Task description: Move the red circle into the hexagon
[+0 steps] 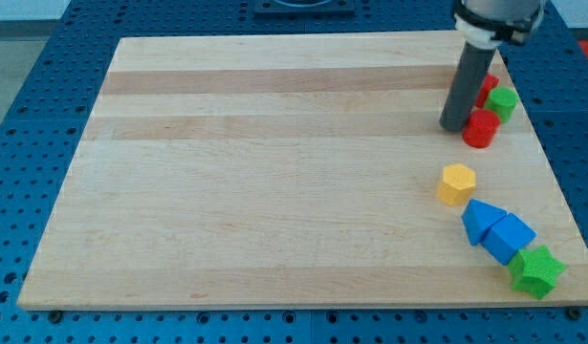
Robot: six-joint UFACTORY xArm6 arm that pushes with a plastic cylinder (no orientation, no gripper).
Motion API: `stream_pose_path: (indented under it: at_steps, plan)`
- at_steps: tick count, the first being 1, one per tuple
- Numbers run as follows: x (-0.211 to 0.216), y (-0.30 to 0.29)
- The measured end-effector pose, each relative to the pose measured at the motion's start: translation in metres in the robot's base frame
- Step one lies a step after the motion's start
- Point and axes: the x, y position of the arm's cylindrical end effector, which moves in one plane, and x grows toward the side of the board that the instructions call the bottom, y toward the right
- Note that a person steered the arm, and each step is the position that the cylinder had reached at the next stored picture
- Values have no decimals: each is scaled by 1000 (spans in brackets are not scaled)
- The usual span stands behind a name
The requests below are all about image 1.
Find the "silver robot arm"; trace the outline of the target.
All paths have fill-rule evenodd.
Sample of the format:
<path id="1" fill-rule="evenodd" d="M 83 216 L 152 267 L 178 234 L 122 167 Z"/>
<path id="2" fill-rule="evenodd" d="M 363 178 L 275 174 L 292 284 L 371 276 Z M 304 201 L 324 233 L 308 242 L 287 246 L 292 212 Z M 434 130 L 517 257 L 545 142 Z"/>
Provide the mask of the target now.
<path id="1" fill-rule="evenodd" d="M 538 30 L 545 0 L 454 0 L 455 29 L 465 39 L 439 123 L 462 130 L 480 93 L 497 48 L 521 46 Z"/>

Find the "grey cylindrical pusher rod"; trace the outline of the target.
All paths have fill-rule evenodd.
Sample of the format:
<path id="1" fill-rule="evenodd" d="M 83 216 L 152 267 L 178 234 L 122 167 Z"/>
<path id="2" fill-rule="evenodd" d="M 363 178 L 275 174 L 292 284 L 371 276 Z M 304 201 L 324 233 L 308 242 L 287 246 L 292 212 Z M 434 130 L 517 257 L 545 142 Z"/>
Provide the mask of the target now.
<path id="1" fill-rule="evenodd" d="M 494 54 L 495 49 L 479 49 L 470 43 L 464 45 L 439 118 L 443 129 L 459 132 L 465 127 Z"/>

